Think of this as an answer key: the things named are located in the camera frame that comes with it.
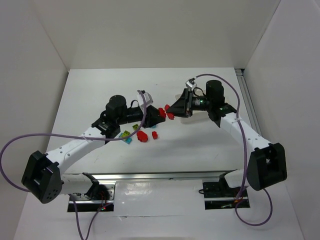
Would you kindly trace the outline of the red large lego brick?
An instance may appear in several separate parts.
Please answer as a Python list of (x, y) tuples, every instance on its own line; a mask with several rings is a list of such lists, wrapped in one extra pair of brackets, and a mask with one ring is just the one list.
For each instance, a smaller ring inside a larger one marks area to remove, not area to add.
[(159, 116), (163, 119), (167, 117), (165, 110), (161, 107), (158, 108), (158, 113), (159, 113)]

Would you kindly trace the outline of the red small lego brick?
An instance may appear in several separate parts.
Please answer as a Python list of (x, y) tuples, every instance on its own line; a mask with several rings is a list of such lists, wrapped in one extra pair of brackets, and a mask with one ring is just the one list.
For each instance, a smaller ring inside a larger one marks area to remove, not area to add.
[(152, 131), (151, 135), (154, 140), (158, 139), (158, 133), (156, 131)]

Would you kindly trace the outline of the red rounded lego piece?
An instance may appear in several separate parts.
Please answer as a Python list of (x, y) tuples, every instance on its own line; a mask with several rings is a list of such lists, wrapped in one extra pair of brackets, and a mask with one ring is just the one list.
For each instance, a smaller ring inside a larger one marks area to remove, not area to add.
[(142, 130), (139, 130), (136, 133), (136, 136), (137, 136), (137, 139), (142, 143), (146, 143), (148, 141), (148, 135), (145, 132), (143, 132)]

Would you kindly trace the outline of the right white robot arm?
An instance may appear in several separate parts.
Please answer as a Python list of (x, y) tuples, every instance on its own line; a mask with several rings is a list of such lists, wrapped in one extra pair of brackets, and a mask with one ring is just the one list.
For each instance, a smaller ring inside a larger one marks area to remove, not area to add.
[(287, 179), (284, 147), (260, 136), (239, 116), (239, 111), (226, 102), (220, 81), (209, 80), (203, 96), (195, 94), (193, 80), (189, 80), (186, 86), (180, 98), (166, 112), (175, 117), (189, 118), (194, 111), (205, 111), (211, 121), (244, 148), (243, 169), (225, 173), (222, 177), (229, 188), (252, 187), (260, 191)]

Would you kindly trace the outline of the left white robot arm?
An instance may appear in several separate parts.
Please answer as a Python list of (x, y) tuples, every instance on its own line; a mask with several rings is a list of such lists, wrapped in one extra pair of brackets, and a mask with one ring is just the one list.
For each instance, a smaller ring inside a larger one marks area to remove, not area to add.
[(22, 184), (43, 204), (58, 195), (85, 195), (98, 199), (107, 189), (91, 174), (66, 174), (66, 170), (95, 149), (106, 145), (121, 131), (120, 126), (142, 121), (151, 128), (166, 120), (165, 111), (155, 108), (147, 92), (138, 97), (137, 107), (128, 107), (124, 96), (109, 99), (100, 117), (78, 139), (47, 153), (36, 151), (28, 159)]

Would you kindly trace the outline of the red brick under green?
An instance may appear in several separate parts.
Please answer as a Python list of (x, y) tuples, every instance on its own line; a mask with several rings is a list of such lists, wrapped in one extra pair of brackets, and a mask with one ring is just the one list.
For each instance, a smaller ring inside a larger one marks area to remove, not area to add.
[(170, 120), (174, 120), (175, 119), (175, 116), (173, 113), (167, 113), (167, 117), (170, 119)]

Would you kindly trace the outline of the green upside-down lego brick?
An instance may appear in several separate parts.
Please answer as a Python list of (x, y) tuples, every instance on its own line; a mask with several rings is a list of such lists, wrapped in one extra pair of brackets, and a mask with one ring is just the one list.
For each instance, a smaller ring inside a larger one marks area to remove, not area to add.
[(134, 130), (137, 130), (137, 129), (139, 128), (139, 125), (138, 125), (138, 124), (135, 124), (135, 125), (132, 126), (132, 128), (133, 128)]

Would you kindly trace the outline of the white divided container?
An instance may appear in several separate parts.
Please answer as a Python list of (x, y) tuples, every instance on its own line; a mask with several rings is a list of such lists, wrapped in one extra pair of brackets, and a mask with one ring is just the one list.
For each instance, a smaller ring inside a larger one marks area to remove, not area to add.
[(192, 116), (188, 118), (180, 118), (182, 124), (193, 124), (210, 121), (208, 113), (206, 111), (193, 111)]

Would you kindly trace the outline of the blue brick under green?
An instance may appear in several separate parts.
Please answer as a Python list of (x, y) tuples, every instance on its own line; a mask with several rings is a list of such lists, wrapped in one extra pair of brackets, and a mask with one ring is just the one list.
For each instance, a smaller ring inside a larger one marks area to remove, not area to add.
[[(125, 136), (124, 136), (123, 133), (121, 133), (121, 134), (119, 135), (119, 138), (124, 138), (124, 137), (125, 137)], [(122, 141), (129, 145), (129, 144), (132, 142), (132, 138), (131, 138), (131, 137), (127, 137), (127, 138), (122, 139)]]

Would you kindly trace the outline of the aluminium rail right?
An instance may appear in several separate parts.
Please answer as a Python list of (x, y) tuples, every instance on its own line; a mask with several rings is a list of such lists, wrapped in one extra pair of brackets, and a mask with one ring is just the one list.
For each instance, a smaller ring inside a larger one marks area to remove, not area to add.
[(246, 79), (244, 77), (244, 69), (235, 68), (234, 70), (235, 70), (235, 74), (236, 74), (236, 77), (237, 77), (237, 80), (239, 83), (239, 87), (240, 87), (240, 90), (242, 93), (244, 104), (245, 104), (246, 110), (248, 112), (250, 124), (251, 124), (252, 128), (260, 135), (262, 132), (261, 132), (261, 128), (258, 123), (258, 118), (257, 118), (256, 111), (255, 111), (255, 108), (253, 105), (253, 101), (252, 101), (252, 98), (251, 98), (251, 95), (249, 92), (249, 88), (248, 88)]

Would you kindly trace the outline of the aluminium rail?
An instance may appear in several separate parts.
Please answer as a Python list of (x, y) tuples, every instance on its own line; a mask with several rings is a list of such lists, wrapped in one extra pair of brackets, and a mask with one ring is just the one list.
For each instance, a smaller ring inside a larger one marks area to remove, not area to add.
[(142, 173), (92, 173), (98, 181), (158, 181), (218, 179), (227, 171), (142, 172)]
[(252, 128), (260, 135), (262, 132), (261, 132), (261, 128), (258, 123), (258, 118), (257, 118), (256, 111), (255, 111), (255, 108), (253, 105), (253, 101), (252, 101), (252, 98), (251, 98), (251, 95), (249, 92), (249, 88), (248, 88), (246, 79), (244, 77), (244, 69), (235, 68), (234, 70), (235, 70), (235, 74), (236, 74), (236, 77), (237, 77), (237, 80), (239, 83), (239, 87), (240, 87), (240, 90), (242, 93), (244, 104), (245, 104), (246, 110), (248, 112), (250, 124), (251, 124)]

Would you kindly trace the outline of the aluminium rail front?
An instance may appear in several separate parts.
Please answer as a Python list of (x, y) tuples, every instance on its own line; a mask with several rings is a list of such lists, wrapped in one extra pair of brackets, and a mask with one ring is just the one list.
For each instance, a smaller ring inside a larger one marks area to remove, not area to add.
[(142, 173), (92, 173), (98, 181), (158, 181), (218, 179), (227, 171), (142, 172)]

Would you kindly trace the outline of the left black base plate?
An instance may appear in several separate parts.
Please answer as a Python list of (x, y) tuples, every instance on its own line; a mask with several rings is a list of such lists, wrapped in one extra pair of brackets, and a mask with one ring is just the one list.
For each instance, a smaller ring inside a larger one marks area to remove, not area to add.
[(100, 184), (97, 193), (94, 195), (73, 193), (72, 197), (69, 198), (67, 212), (75, 212), (73, 200), (79, 213), (93, 213), (98, 209), (101, 209), (101, 212), (113, 212), (115, 190), (116, 184), (114, 182), (107, 182), (106, 184)]

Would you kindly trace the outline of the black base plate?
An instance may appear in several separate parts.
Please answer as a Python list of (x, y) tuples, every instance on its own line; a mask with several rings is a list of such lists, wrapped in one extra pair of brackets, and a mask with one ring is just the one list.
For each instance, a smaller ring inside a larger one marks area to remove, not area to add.
[(236, 199), (240, 187), (230, 188), (219, 182), (203, 182), (198, 193), (204, 197), (206, 210), (234, 209), (238, 204), (239, 208), (250, 208), (248, 193), (245, 190), (240, 199)]
[(107, 182), (106, 184), (100, 184), (97, 193), (94, 195), (73, 193), (72, 197), (69, 198), (67, 212), (75, 212), (73, 200), (79, 213), (93, 213), (98, 209), (101, 209), (101, 212), (113, 212), (115, 190), (116, 184), (114, 182)]

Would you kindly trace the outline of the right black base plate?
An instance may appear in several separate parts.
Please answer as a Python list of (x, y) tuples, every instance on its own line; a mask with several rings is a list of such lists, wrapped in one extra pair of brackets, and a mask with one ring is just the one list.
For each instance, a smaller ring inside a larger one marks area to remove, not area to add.
[(240, 187), (230, 188), (219, 182), (203, 182), (198, 193), (204, 197), (206, 210), (234, 209), (238, 204), (239, 208), (250, 208), (248, 193), (245, 190), (240, 199), (236, 199)]

